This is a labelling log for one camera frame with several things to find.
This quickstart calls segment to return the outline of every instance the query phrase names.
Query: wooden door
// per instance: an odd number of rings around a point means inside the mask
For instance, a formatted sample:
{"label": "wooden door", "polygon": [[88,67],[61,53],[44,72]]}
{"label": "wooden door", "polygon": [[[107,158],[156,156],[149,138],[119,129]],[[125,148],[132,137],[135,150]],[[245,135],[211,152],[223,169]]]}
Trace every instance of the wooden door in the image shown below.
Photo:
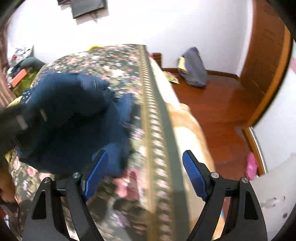
{"label": "wooden door", "polygon": [[279,65],[285,25],[266,0],[253,0],[253,30],[240,82],[258,104]]}

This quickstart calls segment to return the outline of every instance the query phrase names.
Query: pink slipper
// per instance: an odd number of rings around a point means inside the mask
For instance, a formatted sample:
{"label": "pink slipper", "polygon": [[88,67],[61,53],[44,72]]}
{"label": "pink slipper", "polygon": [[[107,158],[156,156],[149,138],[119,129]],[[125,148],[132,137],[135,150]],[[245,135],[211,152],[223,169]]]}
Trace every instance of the pink slipper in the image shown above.
{"label": "pink slipper", "polygon": [[249,180],[254,180],[257,175],[258,163],[253,152],[250,152],[247,156],[247,169],[246,176]]}

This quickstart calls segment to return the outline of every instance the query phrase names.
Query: dark blue cloth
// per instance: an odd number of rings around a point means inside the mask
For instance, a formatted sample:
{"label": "dark blue cloth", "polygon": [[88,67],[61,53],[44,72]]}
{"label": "dark blue cloth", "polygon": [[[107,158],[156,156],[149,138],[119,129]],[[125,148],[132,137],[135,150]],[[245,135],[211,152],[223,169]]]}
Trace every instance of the dark blue cloth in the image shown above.
{"label": "dark blue cloth", "polygon": [[115,98],[109,83],[85,74],[48,74],[25,93],[28,110],[47,121],[19,148],[20,161],[51,173],[83,172],[100,149],[109,155],[106,174],[118,175],[130,153],[133,97]]}

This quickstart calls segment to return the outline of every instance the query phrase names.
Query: human hand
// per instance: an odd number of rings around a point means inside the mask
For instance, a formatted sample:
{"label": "human hand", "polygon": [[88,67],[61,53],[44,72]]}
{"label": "human hand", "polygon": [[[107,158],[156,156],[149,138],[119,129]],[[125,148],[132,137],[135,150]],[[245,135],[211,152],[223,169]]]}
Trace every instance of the human hand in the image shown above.
{"label": "human hand", "polygon": [[0,197],[5,202],[16,202],[15,185],[9,173],[8,162],[0,158]]}

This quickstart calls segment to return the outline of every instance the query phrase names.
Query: backpack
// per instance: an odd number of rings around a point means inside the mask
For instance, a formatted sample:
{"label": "backpack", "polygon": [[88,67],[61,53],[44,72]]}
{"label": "backpack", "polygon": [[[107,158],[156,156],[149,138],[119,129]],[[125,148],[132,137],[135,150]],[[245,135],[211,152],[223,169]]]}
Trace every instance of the backpack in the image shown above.
{"label": "backpack", "polygon": [[188,85],[203,88],[208,82],[207,71],[196,47],[188,49],[183,55],[185,58],[185,71],[178,68],[180,75],[185,78]]}

